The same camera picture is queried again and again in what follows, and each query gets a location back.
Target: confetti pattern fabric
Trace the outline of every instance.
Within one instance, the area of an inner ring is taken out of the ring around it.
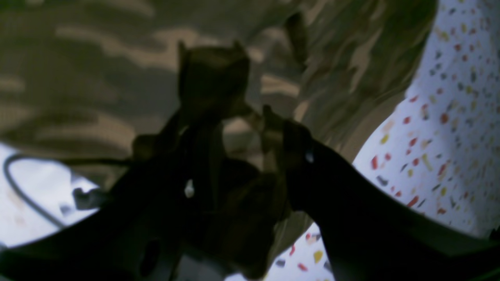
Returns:
[[[440,1],[406,99],[353,163],[395,200],[475,237],[500,225],[498,15],[492,0]],[[319,233],[313,224],[264,280],[335,280],[322,240],[311,243]]]

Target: camouflage pattern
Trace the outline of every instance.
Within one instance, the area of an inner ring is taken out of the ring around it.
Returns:
[[[436,10],[436,0],[3,0],[0,141],[41,156],[128,157],[135,136],[179,108],[178,42],[237,40],[251,58],[246,102],[339,151],[409,86]],[[262,171],[250,119],[228,121],[224,145]],[[279,224],[268,262],[310,224],[300,213]]]

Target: camouflage fabric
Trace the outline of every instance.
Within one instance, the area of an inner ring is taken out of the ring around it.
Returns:
[[[157,133],[179,108],[178,42],[237,40],[252,60],[246,102],[339,150],[369,109],[409,86],[436,9],[436,0],[3,0],[0,141],[49,157],[128,157],[135,136]],[[225,133],[263,169],[251,123],[228,122]],[[277,226],[271,256],[310,224],[297,213]]]

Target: red speckle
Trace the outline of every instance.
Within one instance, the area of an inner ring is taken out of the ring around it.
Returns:
[[[414,138],[412,140],[409,141],[409,146],[414,146],[415,144],[417,143],[417,138]]]
[[[303,265],[302,263],[299,263],[299,264],[298,264],[298,268],[299,268],[301,271],[308,271],[308,268],[307,268],[305,265]]]
[[[445,169],[446,169],[446,164],[441,165],[441,168],[439,169],[439,173],[437,175],[441,176],[445,171]]]
[[[448,114],[443,113],[441,114],[441,123],[446,124],[448,122]]]
[[[413,199],[406,205],[407,207],[413,207],[419,201],[419,197],[415,196]]]
[[[373,170],[376,170],[378,167],[379,167],[379,164],[377,162],[377,156],[375,155],[375,157],[373,157],[373,159],[371,160],[371,168]]]

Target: black cable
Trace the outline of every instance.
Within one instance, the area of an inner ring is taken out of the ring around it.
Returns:
[[[77,166],[77,165],[88,165],[88,164],[101,164],[101,165],[112,165],[112,166],[126,166],[129,167],[132,162],[129,160],[119,160],[119,159],[110,159],[110,158],[75,158],[75,159],[52,159],[45,157],[36,157],[29,156],[23,154],[14,154],[9,156],[5,162],[3,163],[3,173],[5,178],[7,179],[8,184],[12,188],[12,190],[19,196],[26,204],[28,204],[31,208],[33,208],[40,216],[45,218],[47,221],[58,227],[59,229],[63,229],[66,227],[64,223],[59,221],[57,218],[52,216],[49,212],[47,212],[44,208],[38,205],[35,201],[31,200],[29,196],[27,196],[21,188],[19,188],[16,181],[13,179],[11,172],[9,170],[12,163],[19,160],[46,160],[53,162],[60,162],[67,166]]]

